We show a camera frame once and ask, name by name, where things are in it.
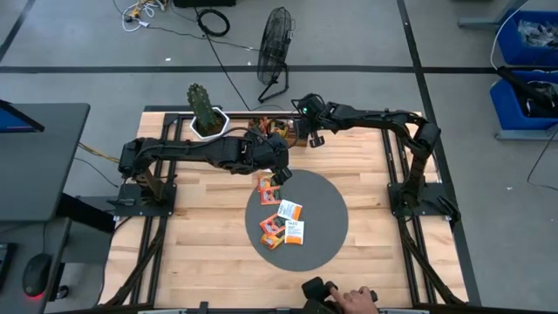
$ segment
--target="fan stand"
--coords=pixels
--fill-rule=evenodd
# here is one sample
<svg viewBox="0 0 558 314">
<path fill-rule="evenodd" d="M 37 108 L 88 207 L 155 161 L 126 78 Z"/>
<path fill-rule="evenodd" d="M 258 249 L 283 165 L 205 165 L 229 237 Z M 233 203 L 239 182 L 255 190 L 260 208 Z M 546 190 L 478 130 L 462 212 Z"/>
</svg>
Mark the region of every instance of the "fan stand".
<svg viewBox="0 0 558 314">
<path fill-rule="evenodd" d="M 282 64 L 282 68 L 285 70 L 285 88 L 283 88 L 282 91 L 276 92 L 274 94 L 269 95 L 268 97 L 263 97 L 263 95 L 265 95 L 265 93 L 268 91 L 268 89 L 273 85 L 273 84 L 277 84 L 277 80 L 271 82 L 268 84 L 268 86 L 263 90 L 262 94 L 260 94 L 260 97 L 258 97 L 258 100 L 260 101 L 260 104 L 263 104 L 264 101 L 268 100 L 268 99 L 272 99 L 277 95 L 281 95 L 282 93 L 286 92 L 289 89 L 289 67 L 287 66 L 287 64 Z"/>
</svg>

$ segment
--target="computer monitor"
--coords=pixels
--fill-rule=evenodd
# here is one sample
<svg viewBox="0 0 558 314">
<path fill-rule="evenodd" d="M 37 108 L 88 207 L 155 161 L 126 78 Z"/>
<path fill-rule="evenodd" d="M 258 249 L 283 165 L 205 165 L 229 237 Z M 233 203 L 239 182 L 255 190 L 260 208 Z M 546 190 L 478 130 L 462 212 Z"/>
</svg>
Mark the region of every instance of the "computer monitor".
<svg viewBox="0 0 558 314">
<path fill-rule="evenodd" d="M 43 132 L 44 126 L 0 99 L 0 133 Z"/>
</svg>

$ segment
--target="black desk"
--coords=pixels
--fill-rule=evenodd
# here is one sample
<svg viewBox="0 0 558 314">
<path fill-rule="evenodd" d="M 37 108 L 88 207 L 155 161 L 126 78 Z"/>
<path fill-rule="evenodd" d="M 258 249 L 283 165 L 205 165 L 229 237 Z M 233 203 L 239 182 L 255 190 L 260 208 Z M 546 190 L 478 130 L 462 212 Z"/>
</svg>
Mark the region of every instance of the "black desk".
<svg viewBox="0 0 558 314">
<path fill-rule="evenodd" d="M 46 222 L 57 211 L 89 105 L 13 106 L 44 132 L 0 133 L 0 222 Z"/>
<path fill-rule="evenodd" d="M 22 283 L 27 262 L 35 255 L 44 252 L 52 256 L 49 278 L 55 278 L 64 251 L 65 240 L 70 231 L 69 218 L 55 218 L 47 222 L 12 224 L 3 223 L 0 227 L 0 242 L 16 244 L 15 254 L 10 264 L 10 271 L 0 290 L 0 312 L 2 313 L 43 313 L 44 307 L 54 287 L 54 280 L 49 283 L 41 297 L 30 298 L 24 294 Z"/>
<path fill-rule="evenodd" d="M 43 313 L 46 302 L 57 292 L 72 221 L 108 235 L 115 222 L 112 215 L 63 193 L 89 105 L 13 106 L 41 123 L 44 131 L 0 134 L 0 242 L 17 245 L 0 291 L 0 312 Z M 45 223 L 44 251 L 52 257 L 51 272 L 43 297 L 31 299 L 23 292 L 22 275 L 27 262 L 43 251 Z"/>
</svg>

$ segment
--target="concrete floor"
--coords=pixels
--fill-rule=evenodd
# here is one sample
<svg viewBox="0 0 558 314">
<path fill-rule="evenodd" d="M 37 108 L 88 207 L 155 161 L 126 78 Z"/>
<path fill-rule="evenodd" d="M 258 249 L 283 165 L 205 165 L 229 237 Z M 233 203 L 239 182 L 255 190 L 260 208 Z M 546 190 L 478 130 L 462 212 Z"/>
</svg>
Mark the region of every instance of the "concrete floor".
<svg viewBox="0 0 558 314">
<path fill-rule="evenodd" d="M 133 0 L 117 0 L 123 10 Z M 505 1 L 405 0 L 423 66 L 484 67 L 493 31 L 457 28 L 458 16 L 491 15 Z M 0 42 L 8 36 L 25 1 L 0 2 Z M 412 66 L 395 0 L 238 0 L 221 11 L 231 21 L 224 38 L 258 47 L 269 12 L 284 5 L 296 19 L 287 62 L 290 65 Z M 530 10 L 558 10 L 553 0 L 532 0 Z M 179 12 L 192 17 L 191 10 Z M 172 11 L 156 12 L 152 26 L 200 35 L 195 24 Z M 217 45 L 225 65 L 256 65 L 252 51 Z M 497 50 L 495 60 L 501 64 Z M 190 66 L 218 65 L 205 41 L 157 30 L 125 33 L 111 0 L 37 0 L 4 58 L 7 66 Z M 108 154 L 119 155 L 122 144 L 134 138 L 147 105 L 184 105 L 185 88 L 203 84 L 214 103 L 227 110 L 243 105 L 223 73 L 39 73 L 0 74 L 0 98 L 15 103 L 85 102 L 92 106 L 82 141 Z M 251 107 L 262 90 L 253 72 L 231 72 L 231 78 Z M 426 83 L 452 174 L 485 306 L 558 310 L 558 210 L 554 191 L 526 183 L 544 143 L 499 142 L 499 123 L 489 90 L 497 80 L 490 74 L 428 74 Z M 273 104 L 288 109 L 289 99 L 308 92 L 326 100 L 359 108 L 390 107 L 423 111 L 412 73 L 292 72 L 290 89 Z M 79 152 L 119 182 L 116 167 Z M 556 185 L 556 148 L 547 151 L 535 172 L 536 182 Z M 65 189 L 71 195 L 114 195 L 87 165 L 76 162 Z M 99 276 L 76 278 L 81 297 L 75 304 L 93 305 Z M 67 309 L 73 305 L 58 304 Z"/>
</svg>

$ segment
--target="human hand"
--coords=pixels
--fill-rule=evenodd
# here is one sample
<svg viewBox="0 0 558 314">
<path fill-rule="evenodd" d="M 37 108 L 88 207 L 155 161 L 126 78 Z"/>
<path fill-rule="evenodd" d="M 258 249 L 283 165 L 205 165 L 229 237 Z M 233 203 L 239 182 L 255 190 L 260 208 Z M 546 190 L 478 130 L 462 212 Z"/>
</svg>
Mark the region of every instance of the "human hand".
<svg viewBox="0 0 558 314">
<path fill-rule="evenodd" d="M 368 287 L 360 287 L 358 291 L 352 290 L 343 295 L 335 287 L 331 287 L 330 294 L 341 305 L 344 314 L 378 314 Z"/>
</svg>

